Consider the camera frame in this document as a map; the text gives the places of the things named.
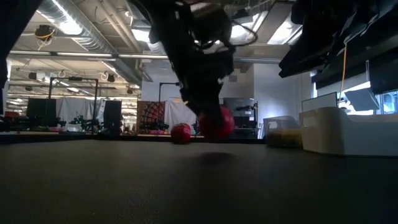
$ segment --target black mat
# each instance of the black mat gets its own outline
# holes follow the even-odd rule
[[[262,145],[0,146],[1,223],[397,223],[398,159]]]

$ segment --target light fixture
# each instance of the light fixture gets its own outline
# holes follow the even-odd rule
[[[149,40],[149,31],[139,30],[139,29],[132,29],[132,34],[138,41],[144,41],[150,43]]]
[[[63,21],[58,24],[58,29],[60,29],[64,34],[78,35],[83,32],[83,29],[77,24],[77,22],[68,14],[68,12],[58,3],[57,0],[52,0],[52,2],[62,11]],[[46,18],[49,22],[54,23],[52,18],[47,17],[42,14],[39,10],[37,12]]]
[[[76,88],[67,88],[67,90],[74,91],[75,93],[78,93],[78,92],[79,92],[79,90],[76,89]]]
[[[81,56],[81,57],[112,57],[111,54],[98,53],[74,53],[74,52],[57,52],[58,56]]]
[[[268,44],[282,44],[292,33],[292,24],[289,22],[284,22],[280,27],[276,30],[274,35],[268,41]]]
[[[31,50],[10,50],[10,54],[15,54],[15,55],[51,55],[50,52],[31,51]]]
[[[294,24],[291,21],[292,13],[290,13],[286,20],[275,31],[274,35],[269,39],[267,44],[281,45],[281,44],[294,44],[294,42],[302,34],[302,25]]]
[[[64,82],[60,82],[60,84],[61,84],[61,85],[64,85],[64,86],[69,86],[69,84],[64,83]]]

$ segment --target white container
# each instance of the white container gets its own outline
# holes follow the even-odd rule
[[[300,113],[303,148],[356,156],[398,156],[398,114],[347,115],[336,107]]]

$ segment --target yellow object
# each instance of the yellow object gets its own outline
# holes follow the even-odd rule
[[[275,147],[302,148],[302,133],[300,129],[272,131],[267,134],[267,145]]]

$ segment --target red ball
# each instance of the red ball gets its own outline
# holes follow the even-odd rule
[[[216,127],[214,122],[206,116],[199,117],[200,132],[206,138],[223,139],[227,138],[235,129],[233,115],[227,108],[221,107],[221,115],[223,117],[222,127]]]
[[[186,144],[191,138],[191,126],[187,124],[178,124],[172,128],[172,140],[175,144]]]

